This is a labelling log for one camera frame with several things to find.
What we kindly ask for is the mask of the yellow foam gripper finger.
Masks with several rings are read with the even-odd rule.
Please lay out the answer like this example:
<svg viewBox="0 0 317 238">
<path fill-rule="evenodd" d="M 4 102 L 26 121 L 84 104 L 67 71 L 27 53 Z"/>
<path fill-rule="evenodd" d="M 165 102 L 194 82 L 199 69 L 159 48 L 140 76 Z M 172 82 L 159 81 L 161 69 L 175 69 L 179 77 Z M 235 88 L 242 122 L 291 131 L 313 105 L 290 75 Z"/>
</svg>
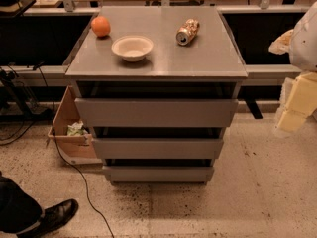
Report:
<svg viewBox="0 0 317 238">
<path fill-rule="evenodd" d="M 294 133 L 317 109 L 317 73 L 303 72 L 287 78 L 280 93 L 276 111 L 276 132 Z"/>
</svg>

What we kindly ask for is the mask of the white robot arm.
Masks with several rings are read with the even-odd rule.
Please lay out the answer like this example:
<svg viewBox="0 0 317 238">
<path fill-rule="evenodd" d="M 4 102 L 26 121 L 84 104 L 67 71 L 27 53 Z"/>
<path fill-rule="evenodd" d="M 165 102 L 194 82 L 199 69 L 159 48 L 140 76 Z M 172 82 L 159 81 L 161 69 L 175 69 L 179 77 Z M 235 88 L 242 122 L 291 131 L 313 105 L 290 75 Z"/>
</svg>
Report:
<svg viewBox="0 0 317 238">
<path fill-rule="evenodd" d="M 301 73 L 284 81 L 274 133 L 286 137 L 296 132 L 317 109 L 317 2 L 289 30 L 271 43 L 268 50 L 289 54 L 290 63 Z"/>
</svg>

